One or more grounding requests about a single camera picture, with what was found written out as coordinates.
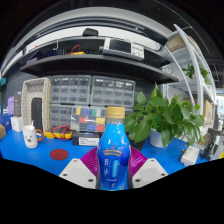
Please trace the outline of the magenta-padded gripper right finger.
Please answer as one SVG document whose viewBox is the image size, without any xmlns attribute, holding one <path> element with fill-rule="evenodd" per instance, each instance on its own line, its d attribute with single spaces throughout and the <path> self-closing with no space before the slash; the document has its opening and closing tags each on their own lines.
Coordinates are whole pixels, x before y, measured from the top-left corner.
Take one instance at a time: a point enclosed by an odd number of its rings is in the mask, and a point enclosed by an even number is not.
<svg viewBox="0 0 224 224">
<path fill-rule="evenodd" d="M 140 151 L 131 148 L 128 165 L 128 188 L 135 189 L 157 181 L 168 173 L 155 158 L 147 159 Z"/>
</svg>

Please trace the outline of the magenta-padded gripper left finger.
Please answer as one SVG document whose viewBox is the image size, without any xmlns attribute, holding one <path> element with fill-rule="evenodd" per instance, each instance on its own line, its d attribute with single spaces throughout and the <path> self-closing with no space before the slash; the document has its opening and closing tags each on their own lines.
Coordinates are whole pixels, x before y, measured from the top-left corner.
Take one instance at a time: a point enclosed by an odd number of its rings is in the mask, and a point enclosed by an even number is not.
<svg viewBox="0 0 224 224">
<path fill-rule="evenodd" d="M 97 148 L 93 148 L 81 159 L 73 158 L 60 173 L 60 177 L 78 186 L 95 189 L 98 173 Z"/>
</svg>

